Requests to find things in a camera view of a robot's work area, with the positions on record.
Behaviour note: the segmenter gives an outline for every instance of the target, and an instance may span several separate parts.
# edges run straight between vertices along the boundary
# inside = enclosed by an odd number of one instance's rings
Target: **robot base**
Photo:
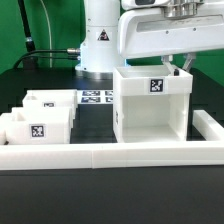
[[[76,66],[76,75],[88,79],[113,79],[113,72],[89,72],[81,70],[80,66]]]

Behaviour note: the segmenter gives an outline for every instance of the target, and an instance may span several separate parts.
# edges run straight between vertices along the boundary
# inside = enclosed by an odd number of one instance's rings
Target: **open box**
[[[2,114],[0,125],[0,137],[10,145],[69,144],[73,122],[69,107],[18,107]]]
[[[113,128],[118,142],[184,141],[192,75],[173,66],[114,69]]]
[[[71,107],[75,119],[77,90],[28,90],[23,106],[33,107]]]

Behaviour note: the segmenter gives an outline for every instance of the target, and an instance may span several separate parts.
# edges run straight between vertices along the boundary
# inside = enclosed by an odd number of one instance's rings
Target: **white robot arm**
[[[113,68],[124,66],[117,51],[119,0],[84,0],[86,38],[81,44],[81,61],[76,70],[95,79],[112,78]]]
[[[155,6],[167,5],[171,0],[126,0],[122,1],[122,7],[125,10],[134,8],[151,8]]]
[[[123,5],[132,7],[132,2],[123,0]],[[198,0],[172,0],[163,7],[130,10],[119,22],[118,50],[124,58],[222,48],[223,0],[207,0],[203,4]]]

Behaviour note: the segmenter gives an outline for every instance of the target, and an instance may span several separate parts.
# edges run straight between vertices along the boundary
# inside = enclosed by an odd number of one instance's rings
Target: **small white box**
[[[71,107],[75,119],[77,90],[28,90],[23,107]]]
[[[5,127],[10,145],[67,144],[71,133],[71,108],[12,108]]]
[[[11,120],[11,113],[3,113],[0,116],[0,145],[4,145],[7,142],[5,129],[7,127],[8,122]]]
[[[166,66],[114,69],[113,129],[118,142],[184,141],[192,75]]]

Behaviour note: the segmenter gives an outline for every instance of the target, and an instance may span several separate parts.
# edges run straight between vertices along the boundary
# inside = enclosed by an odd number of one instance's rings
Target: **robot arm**
[[[122,7],[125,10],[135,9],[135,8],[151,8],[155,6],[166,5],[171,0],[126,0],[122,1]]]
[[[123,5],[131,7],[131,1]],[[163,7],[130,10],[122,15],[118,32],[124,58],[222,49],[224,0],[172,0]]]

